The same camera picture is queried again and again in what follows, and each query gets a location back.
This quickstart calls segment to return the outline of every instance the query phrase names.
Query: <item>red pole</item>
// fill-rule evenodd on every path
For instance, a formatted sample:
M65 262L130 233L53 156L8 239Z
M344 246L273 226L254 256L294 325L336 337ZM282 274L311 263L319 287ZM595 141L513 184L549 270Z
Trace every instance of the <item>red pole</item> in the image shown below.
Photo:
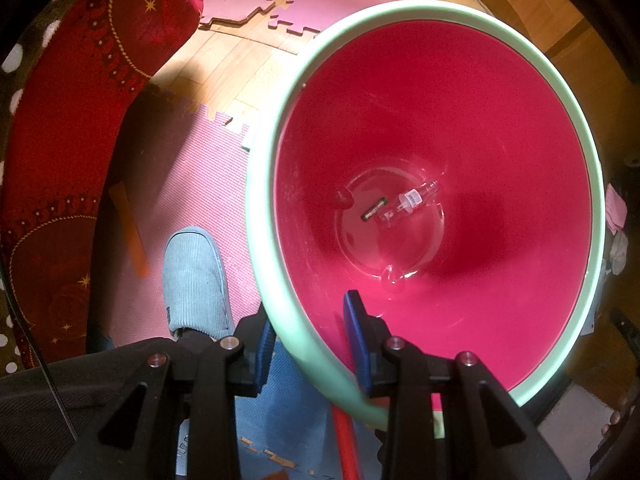
M353 430L353 421L343 410L331 405L334 416L335 436L340 452L343 480L362 480L360 461L358 459L358 445Z

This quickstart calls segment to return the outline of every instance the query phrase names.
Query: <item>black pants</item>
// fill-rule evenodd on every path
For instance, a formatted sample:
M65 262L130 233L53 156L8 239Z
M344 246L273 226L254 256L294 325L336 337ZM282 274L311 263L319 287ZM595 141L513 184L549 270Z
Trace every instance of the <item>black pants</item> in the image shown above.
M178 342L155 338L49 365L76 431L114 399L156 352L199 354L212 339L187 330ZM49 478L74 441L39 368L0 379L0 479Z

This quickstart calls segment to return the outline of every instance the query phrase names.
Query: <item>wire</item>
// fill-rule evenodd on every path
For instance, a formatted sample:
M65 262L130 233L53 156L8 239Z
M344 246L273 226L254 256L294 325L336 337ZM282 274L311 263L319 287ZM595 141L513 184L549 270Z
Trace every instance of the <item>wire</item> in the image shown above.
M49 367L47 367L46 362L44 362L44 359L42 358L42 354L40 353L40 348L38 347L38 344L36 343L36 340L34 339L33 334L31 333L31 330L29 329L27 322L22 316L22 312L20 311L20 308L18 308L18 304L14 296L14 291L11 288L11 282L8 280L8 277L6 275L6 267L4 266L4 261L1 256L0 256L0 279L2 279L2 284L4 285L4 292L6 295L6 302L7 302L7 305L9 306L9 310L11 311L11 314L14 316L14 319L17 321L18 326L20 327L20 330L22 330L22 333L27 339L27 343L31 347L31 351L33 351L33 354L36 356L36 361L38 362L38 366L40 367L40 369L42 370L42 373L44 374L44 378L47 381L49 390L51 390L51 393L53 394L53 398L55 399L56 404L58 405L58 409L62 414L62 418L65 419L65 423L69 429L69 433L71 433L73 440L77 442L78 432L76 431L76 428L74 427L74 424L71 421L71 418L69 417L68 411L66 410L66 407L62 402L62 398L60 397L60 393L58 391L58 388L56 387L56 383L54 382L53 377L51 377Z

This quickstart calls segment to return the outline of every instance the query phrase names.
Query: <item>red cloth with gold stars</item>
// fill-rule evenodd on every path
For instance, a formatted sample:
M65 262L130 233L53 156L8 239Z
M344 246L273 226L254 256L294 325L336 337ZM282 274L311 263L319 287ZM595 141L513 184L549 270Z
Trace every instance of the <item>red cloth with gold stars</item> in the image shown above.
M0 236L10 285L47 362L85 352L95 218L120 123L201 12L202 0L78 0L24 87Z

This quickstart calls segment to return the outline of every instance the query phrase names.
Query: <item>plastic bottle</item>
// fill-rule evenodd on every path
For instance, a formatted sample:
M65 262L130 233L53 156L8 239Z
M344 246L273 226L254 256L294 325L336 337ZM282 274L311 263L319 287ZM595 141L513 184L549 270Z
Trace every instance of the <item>plastic bottle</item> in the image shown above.
M425 203L433 203L430 199L438 192L438 189L436 180L428 180L390 200L377 212L376 216L386 227L393 227L400 219L411 215L423 207Z

